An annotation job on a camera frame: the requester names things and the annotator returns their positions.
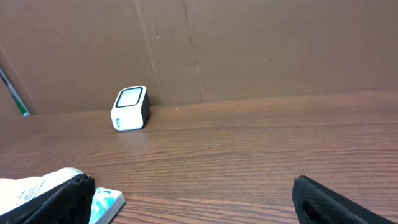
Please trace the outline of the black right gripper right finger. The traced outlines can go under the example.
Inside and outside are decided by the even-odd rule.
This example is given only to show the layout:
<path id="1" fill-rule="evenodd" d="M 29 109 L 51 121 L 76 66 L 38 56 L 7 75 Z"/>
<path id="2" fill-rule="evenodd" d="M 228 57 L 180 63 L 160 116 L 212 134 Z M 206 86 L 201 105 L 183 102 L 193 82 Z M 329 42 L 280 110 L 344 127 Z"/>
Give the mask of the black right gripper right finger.
<path id="1" fill-rule="evenodd" d="M 292 201 L 300 224 L 394 224 L 304 175 L 294 180 Z"/>

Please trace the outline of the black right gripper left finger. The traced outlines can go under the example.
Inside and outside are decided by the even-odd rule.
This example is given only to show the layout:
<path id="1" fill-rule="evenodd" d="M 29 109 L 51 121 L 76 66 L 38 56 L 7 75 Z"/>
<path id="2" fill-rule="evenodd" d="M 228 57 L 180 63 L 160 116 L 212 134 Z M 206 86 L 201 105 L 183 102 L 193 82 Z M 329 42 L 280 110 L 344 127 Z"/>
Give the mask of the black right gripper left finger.
<path id="1" fill-rule="evenodd" d="M 95 180 L 78 174 L 1 215 L 1 223 L 88 224 Z"/>

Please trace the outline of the teal tissue pack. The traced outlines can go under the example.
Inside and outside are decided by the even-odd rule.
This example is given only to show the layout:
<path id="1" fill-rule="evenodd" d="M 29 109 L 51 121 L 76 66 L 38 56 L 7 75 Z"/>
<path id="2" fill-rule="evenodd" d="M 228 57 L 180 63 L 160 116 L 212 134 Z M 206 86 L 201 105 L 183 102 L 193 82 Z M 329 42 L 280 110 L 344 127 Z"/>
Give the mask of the teal tissue pack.
<path id="1" fill-rule="evenodd" d="M 91 204 L 89 224 L 109 224 L 125 203 L 121 191 L 97 187 Z"/>

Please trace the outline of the beige plastic pouch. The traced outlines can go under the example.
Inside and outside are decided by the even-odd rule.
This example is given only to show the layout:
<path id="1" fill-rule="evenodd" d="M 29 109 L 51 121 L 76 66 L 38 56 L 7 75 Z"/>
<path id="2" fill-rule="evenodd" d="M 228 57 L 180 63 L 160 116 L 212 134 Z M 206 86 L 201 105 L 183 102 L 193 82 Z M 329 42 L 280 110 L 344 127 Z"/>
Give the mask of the beige plastic pouch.
<path id="1" fill-rule="evenodd" d="M 1 178 L 1 215 L 82 173 L 74 167 L 64 167 L 40 177 Z"/>

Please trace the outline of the white barcode scanner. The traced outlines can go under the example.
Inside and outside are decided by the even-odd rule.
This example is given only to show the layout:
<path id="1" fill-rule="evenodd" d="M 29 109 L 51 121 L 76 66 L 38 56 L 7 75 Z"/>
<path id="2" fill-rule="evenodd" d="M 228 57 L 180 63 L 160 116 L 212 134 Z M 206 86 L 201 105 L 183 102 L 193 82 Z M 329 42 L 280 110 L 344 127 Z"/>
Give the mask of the white barcode scanner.
<path id="1" fill-rule="evenodd" d="M 142 129 L 150 115 L 151 102 L 145 86 L 122 89 L 111 110 L 111 121 L 117 131 Z"/>

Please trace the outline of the cardboard backdrop panel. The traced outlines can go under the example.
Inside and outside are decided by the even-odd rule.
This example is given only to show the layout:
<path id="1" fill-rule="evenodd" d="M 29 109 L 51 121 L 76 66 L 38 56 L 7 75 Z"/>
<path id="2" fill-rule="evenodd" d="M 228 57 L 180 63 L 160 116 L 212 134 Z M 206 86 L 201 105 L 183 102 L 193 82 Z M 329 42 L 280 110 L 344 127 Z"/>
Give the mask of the cardboard backdrop panel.
<path id="1" fill-rule="evenodd" d="M 1 66 L 33 114 L 397 88 L 396 1 L 2 1 Z"/>

